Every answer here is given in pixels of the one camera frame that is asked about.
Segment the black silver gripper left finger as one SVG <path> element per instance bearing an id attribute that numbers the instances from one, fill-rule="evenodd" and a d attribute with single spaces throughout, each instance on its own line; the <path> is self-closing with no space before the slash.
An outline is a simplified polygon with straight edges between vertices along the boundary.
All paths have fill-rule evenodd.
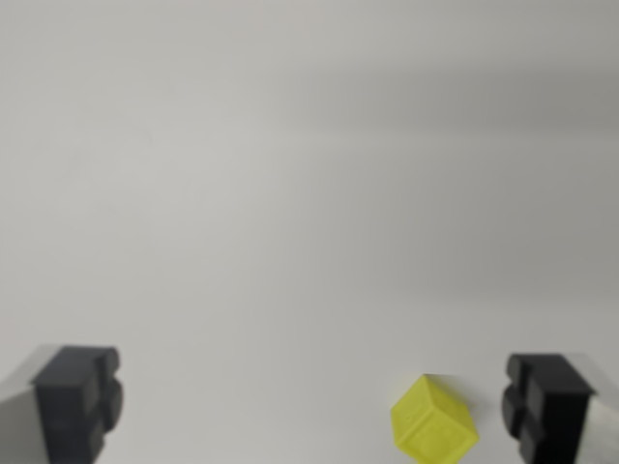
<path id="1" fill-rule="evenodd" d="M 44 344 L 1 378 L 3 463 L 95 463 L 122 415 L 113 346 Z"/>

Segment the black silver gripper right finger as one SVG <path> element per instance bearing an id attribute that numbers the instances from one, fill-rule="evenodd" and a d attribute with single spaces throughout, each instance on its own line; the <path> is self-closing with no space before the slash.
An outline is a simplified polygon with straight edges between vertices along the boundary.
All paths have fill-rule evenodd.
<path id="1" fill-rule="evenodd" d="M 524 463 L 618 461 L 618 383 L 582 354 L 513 353 L 501 413 Z"/>

